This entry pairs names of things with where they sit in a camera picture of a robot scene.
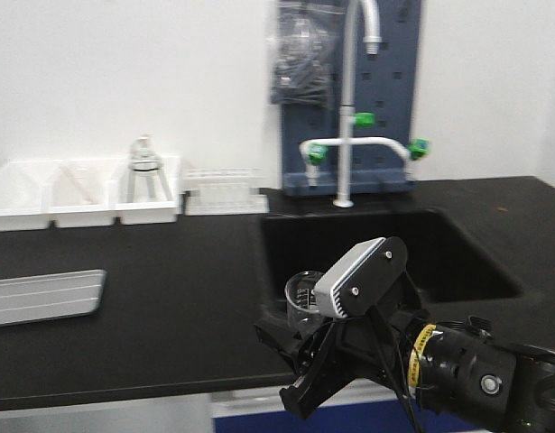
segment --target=glass beaker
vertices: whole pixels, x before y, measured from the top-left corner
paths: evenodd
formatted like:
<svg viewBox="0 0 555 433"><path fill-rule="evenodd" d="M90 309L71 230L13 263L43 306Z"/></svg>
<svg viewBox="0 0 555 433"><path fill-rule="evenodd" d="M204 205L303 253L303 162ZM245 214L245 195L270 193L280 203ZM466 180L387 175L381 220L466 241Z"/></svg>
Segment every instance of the glass beaker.
<svg viewBox="0 0 555 433"><path fill-rule="evenodd" d="M297 329L301 337L315 332L323 321L313 292L322 276L323 273L317 271L299 272L285 285L287 323L289 327Z"/></svg>

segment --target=green faucet handle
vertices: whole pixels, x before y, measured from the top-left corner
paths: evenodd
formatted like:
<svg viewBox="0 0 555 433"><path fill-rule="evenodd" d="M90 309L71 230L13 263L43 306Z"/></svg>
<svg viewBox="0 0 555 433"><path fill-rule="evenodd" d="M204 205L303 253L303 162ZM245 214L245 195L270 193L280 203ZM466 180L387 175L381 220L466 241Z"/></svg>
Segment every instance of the green faucet handle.
<svg viewBox="0 0 555 433"><path fill-rule="evenodd" d="M328 156L328 146L313 142L307 152L311 165L320 165Z"/></svg>
<svg viewBox="0 0 555 433"><path fill-rule="evenodd" d="M417 161L430 153L430 142L422 138L416 138L407 148L410 151L412 161Z"/></svg>
<svg viewBox="0 0 555 433"><path fill-rule="evenodd" d="M356 113L355 126L358 128L368 128L375 124L375 115L373 113Z"/></svg>

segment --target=metal tray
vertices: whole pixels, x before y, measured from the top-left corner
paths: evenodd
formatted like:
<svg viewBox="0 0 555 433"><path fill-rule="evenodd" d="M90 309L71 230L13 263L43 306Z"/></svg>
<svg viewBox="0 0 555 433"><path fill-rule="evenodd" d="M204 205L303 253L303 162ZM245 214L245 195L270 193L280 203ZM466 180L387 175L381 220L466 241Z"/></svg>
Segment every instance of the metal tray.
<svg viewBox="0 0 555 433"><path fill-rule="evenodd" d="M0 280L0 326L92 313L105 277L96 269Z"/></svg>

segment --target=black countertop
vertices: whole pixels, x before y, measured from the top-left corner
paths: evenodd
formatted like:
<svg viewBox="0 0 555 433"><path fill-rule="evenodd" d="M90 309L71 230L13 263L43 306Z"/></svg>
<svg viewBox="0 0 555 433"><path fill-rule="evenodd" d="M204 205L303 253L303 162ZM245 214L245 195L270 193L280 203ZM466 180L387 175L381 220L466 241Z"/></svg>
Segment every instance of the black countertop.
<svg viewBox="0 0 555 433"><path fill-rule="evenodd" d="M412 193L329 198L265 191L284 215L441 209L526 289L516 299L431 307L489 318L497 336L555 347L555 189L529 177L420 182ZM90 316L0 327L0 410L287 383L256 341L259 216L180 216L175 224L0 233L0 279L105 269Z"/></svg>

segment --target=pegboard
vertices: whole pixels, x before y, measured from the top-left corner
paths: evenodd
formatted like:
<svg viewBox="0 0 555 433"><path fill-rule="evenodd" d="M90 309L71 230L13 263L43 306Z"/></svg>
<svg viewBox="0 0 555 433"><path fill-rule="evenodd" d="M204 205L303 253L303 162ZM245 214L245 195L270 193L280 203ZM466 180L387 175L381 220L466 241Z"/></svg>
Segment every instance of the pegboard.
<svg viewBox="0 0 555 433"><path fill-rule="evenodd" d="M347 7L347 0L324 0L324 5ZM356 42L356 112L373 112L375 125L354 128L355 137L382 136L407 145L412 119L413 86L420 31L421 0L377 0L383 42L375 56L368 56L363 44L363 17L359 17ZM338 148L328 149L319 166L317 187L309 187L299 144L313 138L338 137L341 97L343 32L333 60L333 103L331 109L318 106L282 105L282 184L291 196L329 195L337 192ZM411 190L403 161L381 145L352 147L351 192L397 192Z"/></svg>

